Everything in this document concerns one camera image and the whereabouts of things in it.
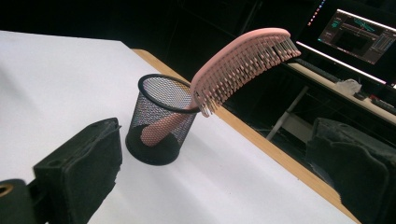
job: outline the pink comb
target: pink comb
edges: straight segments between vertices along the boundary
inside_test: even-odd
[[[248,32],[214,55],[191,81],[191,103],[186,109],[200,108],[209,117],[234,92],[262,72],[301,54],[288,31],[264,28]],[[153,147],[186,118],[173,114],[146,127],[142,142]]]

